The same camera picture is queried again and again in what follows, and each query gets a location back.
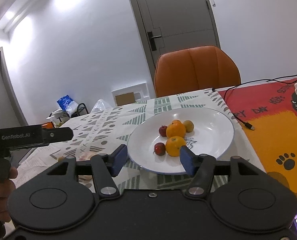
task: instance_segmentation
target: patterned tablecloth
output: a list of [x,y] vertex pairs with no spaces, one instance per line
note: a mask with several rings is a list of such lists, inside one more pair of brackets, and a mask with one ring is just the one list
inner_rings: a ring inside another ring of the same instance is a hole
[[[130,105],[114,107],[97,113],[70,119],[63,126],[74,132],[71,141],[53,143],[47,147],[37,148],[18,168],[19,176],[14,180],[20,186],[47,167],[55,164],[61,156],[75,156],[77,160],[89,159],[99,153],[112,153],[120,144],[127,144],[134,129],[143,121],[164,111],[187,107],[207,107],[224,113],[233,123],[234,142],[221,156],[229,160],[239,155],[253,165],[264,170],[256,153],[239,123],[234,119],[230,109],[218,92],[211,89],[188,92],[146,100]],[[188,147],[194,147],[195,138],[187,140]],[[130,160],[122,168],[114,182],[122,191],[124,188],[136,189],[170,189],[185,188],[191,179],[187,175],[159,175],[140,168]],[[94,190],[92,180],[80,178],[90,190]],[[216,176],[212,189],[227,182],[225,176]]]

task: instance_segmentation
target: paw print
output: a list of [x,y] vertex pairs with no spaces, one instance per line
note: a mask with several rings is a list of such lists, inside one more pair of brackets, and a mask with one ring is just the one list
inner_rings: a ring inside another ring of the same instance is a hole
[[[290,154],[292,158],[295,158],[295,154],[291,153]],[[293,159],[290,159],[290,156],[287,153],[284,153],[284,156],[280,155],[278,159],[276,159],[276,162],[279,165],[284,166],[284,168],[287,171],[290,171],[291,169],[293,169],[295,167],[295,161]]]

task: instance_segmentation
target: white plastic bag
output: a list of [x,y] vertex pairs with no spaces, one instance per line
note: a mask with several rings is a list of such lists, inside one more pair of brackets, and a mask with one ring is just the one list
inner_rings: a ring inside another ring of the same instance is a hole
[[103,99],[100,99],[94,105],[93,109],[91,110],[91,113],[97,113],[110,107],[111,106],[109,103],[105,102]]
[[66,108],[66,112],[71,117],[72,114],[74,114],[77,110],[78,104],[75,101],[72,101],[68,104]]

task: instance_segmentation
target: table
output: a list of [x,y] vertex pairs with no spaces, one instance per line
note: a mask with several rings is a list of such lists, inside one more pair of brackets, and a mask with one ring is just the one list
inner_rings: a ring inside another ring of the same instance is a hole
[[294,85],[262,82],[228,91],[225,100],[235,115],[255,127],[255,131],[243,129],[266,172],[297,196],[297,96]]
[[[221,156],[229,160],[239,155],[264,170],[239,123],[218,92],[212,89],[193,91],[173,96],[150,99],[130,105],[118,106],[98,113],[90,113],[67,121],[63,127],[73,130],[72,141],[53,143],[37,148],[18,168],[19,176],[14,180],[17,187],[47,167],[55,164],[61,156],[75,156],[87,160],[98,153],[112,153],[120,144],[127,144],[133,130],[143,121],[164,111],[187,107],[208,107],[224,113],[233,123],[234,141]],[[140,168],[130,160],[120,174],[113,178],[120,191],[124,188],[170,189],[186,188],[191,181],[187,175],[158,175]],[[92,180],[80,177],[80,183],[94,191]],[[216,176],[212,186],[215,190],[227,183],[226,176]]]

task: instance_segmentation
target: orange chair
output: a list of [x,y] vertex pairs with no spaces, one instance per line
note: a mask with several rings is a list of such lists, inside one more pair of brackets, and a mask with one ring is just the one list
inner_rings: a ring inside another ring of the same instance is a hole
[[183,49],[161,55],[154,80],[157,97],[239,84],[241,77],[235,63],[215,46]]

